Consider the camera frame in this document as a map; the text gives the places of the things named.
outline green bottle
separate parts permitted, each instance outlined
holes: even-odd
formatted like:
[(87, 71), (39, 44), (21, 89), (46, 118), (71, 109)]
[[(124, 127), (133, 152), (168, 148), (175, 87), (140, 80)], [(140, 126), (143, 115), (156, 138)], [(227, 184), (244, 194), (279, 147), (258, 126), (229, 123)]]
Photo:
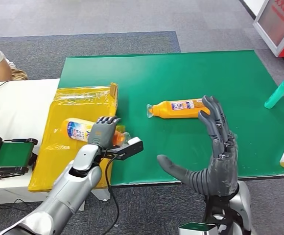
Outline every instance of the green bottle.
[(264, 106), (267, 109), (273, 108), (276, 103), (277, 103), (280, 98), (284, 95), (284, 81), (282, 82), (274, 93), (273, 93)]

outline gray robotic hand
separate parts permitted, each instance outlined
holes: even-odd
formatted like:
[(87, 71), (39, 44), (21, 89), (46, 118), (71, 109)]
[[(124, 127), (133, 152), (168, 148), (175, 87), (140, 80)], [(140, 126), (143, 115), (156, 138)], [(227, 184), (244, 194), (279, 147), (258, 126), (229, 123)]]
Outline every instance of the gray robotic hand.
[(174, 176), (194, 191), (205, 196), (228, 196), (238, 188), (237, 144), (235, 134), (229, 130), (221, 104), (214, 97), (204, 96), (202, 102), (210, 115), (199, 111), (199, 119), (207, 127), (212, 142), (213, 153), (208, 168), (190, 171), (175, 165), (165, 155), (157, 160), (165, 172)]

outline robotic thumb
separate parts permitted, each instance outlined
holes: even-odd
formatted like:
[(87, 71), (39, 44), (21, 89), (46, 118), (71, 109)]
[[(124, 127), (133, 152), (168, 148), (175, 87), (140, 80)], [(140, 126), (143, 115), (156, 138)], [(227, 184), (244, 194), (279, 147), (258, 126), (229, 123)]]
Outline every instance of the robotic thumb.
[(189, 180), (186, 180), (187, 169), (176, 165), (168, 158), (166, 155), (158, 155), (157, 161), (165, 172), (174, 176), (174, 178), (180, 180), (184, 184), (188, 184)]
[(165, 155), (158, 155), (157, 161), (164, 171), (191, 187), (195, 192), (202, 195), (210, 195), (211, 192), (208, 187), (210, 181), (206, 168), (200, 171), (187, 170), (173, 163)]

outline gray carpet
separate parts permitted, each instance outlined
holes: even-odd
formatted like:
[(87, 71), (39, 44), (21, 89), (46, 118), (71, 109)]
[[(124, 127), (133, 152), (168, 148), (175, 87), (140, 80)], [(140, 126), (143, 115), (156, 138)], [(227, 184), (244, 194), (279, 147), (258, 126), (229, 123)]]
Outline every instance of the gray carpet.
[[(258, 36), (253, 35), (258, 41)], [(127, 53), (179, 52), (174, 32), (0, 38), (0, 49), (30, 79), (59, 78), (66, 56)], [(284, 62), (268, 49), (257, 53), (278, 82), (284, 78)], [(253, 224), (258, 235), (284, 234), (284, 179), (248, 182), (251, 195)], [(177, 235), (178, 225), (200, 221), (202, 197), (187, 186), (116, 188), (120, 217), (110, 234)], [(34, 208), (39, 203), (30, 203)], [(25, 209), (25, 205), (17, 204)], [(100, 235), (113, 220), (113, 201), (100, 202), (93, 195), (85, 211), (74, 215), (64, 235)], [(0, 210), (0, 230), (25, 212)]]
[(180, 52), (174, 31), (0, 38), (0, 49), (30, 80), (60, 78), (67, 56)]

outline table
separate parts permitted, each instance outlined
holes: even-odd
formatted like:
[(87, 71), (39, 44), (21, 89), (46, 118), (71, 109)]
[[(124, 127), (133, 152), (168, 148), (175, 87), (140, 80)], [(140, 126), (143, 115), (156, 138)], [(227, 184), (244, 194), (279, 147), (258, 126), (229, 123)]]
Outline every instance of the table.
[(198, 119), (146, 115), (147, 104), (214, 95), (237, 135), (239, 177), (284, 176), (284, 98), (264, 108), (276, 85), (253, 51), (90, 56), (67, 58), (59, 88), (119, 84), (117, 115), (144, 150), (115, 162), (113, 185), (177, 182), (164, 172), (157, 154), (191, 170), (207, 167), (211, 140)]
[[(0, 137), (7, 139), (34, 138), (37, 154), (59, 79), (8, 82), (0, 87)], [(46, 192), (29, 192), (32, 172), (0, 180), (0, 203), (12, 203), (17, 198), (26, 202), (43, 201)], [(109, 199), (104, 190), (93, 190), (100, 199)]]

